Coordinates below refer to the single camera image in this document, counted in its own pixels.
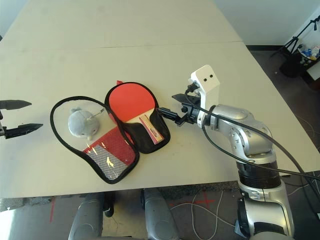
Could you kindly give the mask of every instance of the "floor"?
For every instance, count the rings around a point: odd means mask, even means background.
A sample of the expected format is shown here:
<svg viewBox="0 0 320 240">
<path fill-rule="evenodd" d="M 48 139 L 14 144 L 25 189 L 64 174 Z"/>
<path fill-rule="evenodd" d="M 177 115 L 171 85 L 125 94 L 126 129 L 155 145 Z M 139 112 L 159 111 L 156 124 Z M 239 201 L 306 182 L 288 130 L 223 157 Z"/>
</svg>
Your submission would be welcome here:
<svg viewBox="0 0 320 240">
<path fill-rule="evenodd" d="M 278 89 L 284 100 L 304 127 L 314 145 L 320 147 L 320 94 L 311 90 L 301 79 L 285 77 L 279 72 L 284 57 L 272 51 L 252 51 L 254 58 Z M 300 178 L 284 177 L 286 183 L 301 185 Z M 316 201 L 310 187 L 286 185 L 290 195 L 289 202 L 295 223 L 295 239 L 317 239 L 320 236 L 320 221 L 314 212 L 320 213 L 320 203 Z M 192 186 L 173 186 L 160 188 L 168 206 L 173 208 L 181 203 L 190 203 L 197 193 L 195 203 L 216 213 L 226 222 L 234 225 L 237 219 L 237 200 L 240 194 L 235 182 L 202 184 Z M 34 239 L 68 239 L 69 231 L 82 202 L 81 195 L 57 196 L 45 198 L 37 202 L 35 199 L 22 204 L 14 210 L 0 212 L 0 240 L 34 240 Z M 194 208 L 194 226 L 202 239 L 209 238 L 216 225 L 216 218 L 201 208 Z M 188 204 L 172 209 L 181 239 L 195 240 L 192 228 L 191 206 Z M 103 236 L 132 236 L 147 239 L 145 213 L 141 208 L 140 190 L 118 191 L 115 195 L 114 215 L 103 218 Z M 234 233 L 232 226 L 218 221 L 217 232 L 213 239 L 240 240 L 241 236 Z"/>
</svg>

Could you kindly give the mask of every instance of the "black metal bracket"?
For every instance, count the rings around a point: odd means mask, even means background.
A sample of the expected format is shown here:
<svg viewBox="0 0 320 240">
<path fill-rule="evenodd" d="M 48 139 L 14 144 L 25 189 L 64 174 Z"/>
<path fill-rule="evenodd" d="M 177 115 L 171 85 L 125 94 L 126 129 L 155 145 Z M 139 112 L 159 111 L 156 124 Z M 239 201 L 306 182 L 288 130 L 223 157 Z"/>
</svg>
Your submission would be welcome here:
<svg viewBox="0 0 320 240">
<path fill-rule="evenodd" d="M 170 119 L 174 121 L 179 127 L 182 126 L 184 123 L 194 124 L 197 122 L 197 117 L 199 114 L 199 110 L 194 108 L 192 104 L 190 104 L 186 96 L 182 93 L 173 95 L 172 98 L 177 100 L 182 104 L 181 111 L 185 113 L 183 117 L 180 117 L 176 112 L 171 111 L 168 108 L 165 107 L 159 107 L 157 108 L 158 113 L 161 114 L 166 119 Z M 197 96 L 189 96 L 189 100 L 194 103 L 196 106 L 200 106 L 200 97 Z"/>
</svg>

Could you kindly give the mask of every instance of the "black cable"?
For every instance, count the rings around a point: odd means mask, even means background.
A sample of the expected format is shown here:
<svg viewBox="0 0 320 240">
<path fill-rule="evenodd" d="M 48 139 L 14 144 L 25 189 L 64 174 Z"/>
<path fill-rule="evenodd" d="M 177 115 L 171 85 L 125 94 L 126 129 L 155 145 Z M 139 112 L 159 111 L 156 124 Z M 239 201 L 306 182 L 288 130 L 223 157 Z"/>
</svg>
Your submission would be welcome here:
<svg viewBox="0 0 320 240">
<path fill-rule="evenodd" d="M 304 193 L 305 199 L 306 199 L 306 201 L 308 203 L 308 206 L 309 206 L 310 210 L 314 214 L 315 218 L 319 221 L 318 214 L 317 214 L 316 210 L 314 209 L 314 207 L 312 206 L 312 204 L 310 202 L 310 199 L 309 199 L 309 197 L 307 195 L 307 190 L 304 187 L 303 187 L 303 193 Z"/>
<path fill-rule="evenodd" d="M 262 168 L 262 169 L 267 169 L 269 171 L 274 171 L 274 172 L 278 172 L 278 173 L 285 173 L 285 174 L 292 174 L 292 175 L 298 175 L 298 176 L 302 176 L 302 177 L 307 177 L 307 178 L 312 178 L 312 179 L 316 179 L 316 180 L 320 180 L 319 177 L 316 177 L 316 176 L 311 176 L 311 175 L 306 175 L 306 174 L 303 174 L 303 173 L 300 173 L 300 172 L 295 172 L 295 171 L 289 171 L 289 170 L 284 170 L 284 169 L 275 169 L 275 168 L 271 168 L 271 167 L 267 167 L 267 166 L 261 166 L 259 164 L 255 164 L 253 162 L 250 162 L 250 161 L 247 161 L 247 160 L 244 160 L 236 155 L 233 155 L 231 152 L 228 152 L 226 150 L 224 150 L 223 148 L 221 148 L 220 146 L 218 146 L 214 141 L 211 140 L 211 138 L 208 136 L 208 133 L 207 133 L 207 130 L 206 130 L 206 127 L 203 125 L 202 126 L 202 131 L 206 137 L 206 139 L 213 145 L 215 146 L 217 149 L 219 149 L 221 152 L 223 152 L 224 154 L 227 154 L 229 155 L 230 157 L 233 157 L 234 159 L 237 159 L 239 160 L 240 162 L 243 162 L 243 163 L 246 163 L 246 164 L 249 164 L 249 165 L 252 165 L 252 166 L 255 166 L 255 167 L 258 167 L 258 168 Z"/>
<path fill-rule="evenodd" d="M 284 180 L 282 180 L 284 182 L 284 184 L 287 184 L 287 185 L 290 185 L 290 186 L 294 186 L 294 187 L 305 187 L 305 186 L 308 186 L 309 184 L 306 183 L 305 185 L 297 185 L 297 184 L 292 184 L 292 183 L 288 183 L 288 182 L 285 182 Z"/>
<path fill-rule="evenodd" d="M 292 162 L 293 164 L 296 166 L 296 168 L 299 170 L 299 172 L 302 174 L 299 174 L 300 176 L 304 176 L 305 177 L 305 180 L 307 181 L 307 183 L 310 185 L 312 191 L 314 192 L 314 194 L 316 195 L 316 197 L 318 198 L 319 202 L 320 202 L 320 194 L 317 192 L 317 189 L 316 187 L 314 186 L 314 184 L 312 183 L 312 181 L 310 180 L 310 178 L 313 178 L 312 176 L 308 175 L 305 173 L 305 171 L 302 169 L 302 167 L 299 165 L 299 163 L 297 162 L 297 160 L 280 144 L 278 143 L 275 139 L 273 139 L 272 137 L 270 137 L 268 134 L 264 133 L 263 131 L 260 131 L 254 127 L 251 127 L 251 126 L 248 126 L 248 125 L 245 125 L 243 123 L 240 123 L 240 122 L 237 122 L 237 121 L 234 121 L 232 119 L 229 119 L 227 117 L 224 117 L 224 116 L 221 116 L 221 115 L 217 115 L 217 114 L 214 114 L 210 111 L 207 111 L 206 109 L 202 108 L 202 107 L 199 107 L 197 105 L 195 105 L 190 99 L 189 99 L 189 96 L 188 96 L 188 93 L 189 92 L 193 92 L 195 89 L 199 88 L 195 83 L 192 83 L 191 85 L 188 86 L 187 90 L 184 92 L 184 95 L 185 95 L 185 98 L 187 99 L 187 101 L 196 109 L 200 110 L 200 111 L 203 111 L 204 113 L 207 113 L 208 115 L 210 116 L 213 116 L 213 117 L 216 117 L 218 119 L 222 119 L 224 121 L 227 121 L 229 123 L 232 123 L 232 124 L 235 124 L 235 125 L 238 125 L 240 127 L 243 127 L 243 128 L 246 128 L 246 129 L 249 129 L 263 137 L 265 137 L 266 139 L 268 139 L 271 143 L 273 143 L 274 145 L 276 145 Z"/>
</svg>

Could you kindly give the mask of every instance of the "white cable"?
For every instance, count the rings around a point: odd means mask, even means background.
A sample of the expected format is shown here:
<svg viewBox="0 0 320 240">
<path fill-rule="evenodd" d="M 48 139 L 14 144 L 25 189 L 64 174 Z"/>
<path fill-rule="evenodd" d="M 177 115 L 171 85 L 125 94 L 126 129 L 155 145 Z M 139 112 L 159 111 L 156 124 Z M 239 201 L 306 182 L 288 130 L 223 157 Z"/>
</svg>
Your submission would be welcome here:
<svg viewBox="0 0 320 240">
<path fill-rule="evenodd" d="M 296 191 L 298 191 L 298 190 L 300 190 L 302 188 L 308 187 L 308 186 L 309 186 L 309 184 L 306 184 L 304 186 L 298 187 L 296 190 L 294 190 L 293 192 L 289 193 L 288 196 L 290 196 L 290 195 L 294 194 Z"/>
<path fill-rule="evenodd" d="M 217 228 L 218 228 L 218 211 L 219 211 L 219 206 L 220 206 L 220 202 L 221 202 L 221 199 L 222 199 L 222 196 L 224 194 L 224 191 L 222 190 L 221 191 L 221 196 L 220 196 L 220 200 L 218 202 L 218 205 L 216 207 L 216 216 L 215 216 L 215 228 L 214 228 L 214 233 L 212 234 L 211 237 L 207 238 L 207 239 L 202 239 L 201 237 L 199 237 L 197 231 L 196 231 L 196 228 L 195 228 L 195 221 L 194 221 L 194 203 L 195 203 L 195 199 L 196 199 L 196 195 L 194 195 L 193 197 L 193 200 L 192 200 L 192 205 L 191 205 L 191 217 L 192 217 L 192 228 L 193 228 L 193 231 L 194 231 L 194 234 L 197 236 L 197 238 L 199 240 L 211 240 L 217 233 Z"/>
<path fill-rule="evenodd" d="M 313 132 L 314 134 L 320 134 L 318 131 L 312 131 L 312 130 L 305 130 L 306 132 Z"/>
<path fill-rule="evenodd" d="M 318 186 L 317 181 L 315 181 L 315 185 L 316 185 L 316 189 L 318 190 L 318 193 L 320 194 L 320 190 L 319 190 L 319 186 Z"/>
<path fill-rule="evenodd" d="M 203 209 L 203 210 L 206 210 L 208 213 L 210 213 L 211 215 L 213 215 L 213 216 L 215 216 L 215 217 L 217 216 L 215 213 L 213 213 L 212 211 L 206 209 L 205 207 L 203 207 L 203 206 L 201 206 L 201 205 L 198 205 L 198 204 L 195 204 L 195 203 L 192 204 L 192 203 L 190 203 L 190 202 L 180 203 L 180 204 L 178 204 L 178 205 L 175 205 L 175 206 L 171 207 L 170 210 L 173 210 L 173 209 L 175 209 L 175 208 L 177 208 L 177 207 L 180 207 L 180 206 L 183 206 L 183 205 L 193 205 L 193 206 L 195 206 L 195 207 L 198 207 L 198 208 L 201 208 L 201 209 Z M 221 222 L 223 222 L 223 223 L 225 223 L 225 224 L 228 224 L 229 226 L 231 226 L 231 227 L 233 227 L 233 228 L 235 227 L 235 225 L 233 225 L 233 224 L 231 224 L 231 223 L 223 220 L 223 219 L 222 219 L 221 217 L 219 217 L 219 216 L 218 216 L 218 219 L 219 219 Z"/>
<path fill-rule="evenodd" d="M 302 121 L 304 121 L 306 124 L 308 124 L 313 132 L 313 137 L 315 136 L 315 130 L 314 130 L 314 127 L 308 122 L 306 121 L 305 119 L 303 119 L 302 117 L 298 116 L 295 114 L 295 116 L 298 118 L 298 119 L 301 119 Z"/>
</svg>

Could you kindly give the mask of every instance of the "tripod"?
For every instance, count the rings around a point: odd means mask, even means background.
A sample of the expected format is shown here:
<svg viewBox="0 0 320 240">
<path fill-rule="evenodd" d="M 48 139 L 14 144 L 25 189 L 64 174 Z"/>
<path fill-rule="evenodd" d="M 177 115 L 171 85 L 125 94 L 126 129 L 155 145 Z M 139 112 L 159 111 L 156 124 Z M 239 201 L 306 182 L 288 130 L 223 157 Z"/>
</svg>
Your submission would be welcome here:
<svg viewBox="0 0 320 240">
<path fill-rule="evenodd" d="M 293 36 L 292 39 L 290 41 L 288 41 L 285 45 L 283 45 L 281 48 L 279 48 L 276 52 L 274 52 L 270 57 L 273 57 L 275 54 L 281 53 L 283 52 L 284 48 L 288 48 L 293 44 L 293 48 L 290 51 L 290 54 L 292 54 L 294 52 L 294 49 L 297 45 L 297 42 L 299 40 L 299 36 L 311 25 L 313 25 L 313 30 L 316 31 L 317 30 L 317 22 L 320 21 L 320 15 L 315 18 L 314 20 L 310 20 L 310 22 L 307 24 L 307 26 L 304 27 L 304 29 L 302 29 L 302 31 L 297 35 L 297 36 Z"/>
</svg>

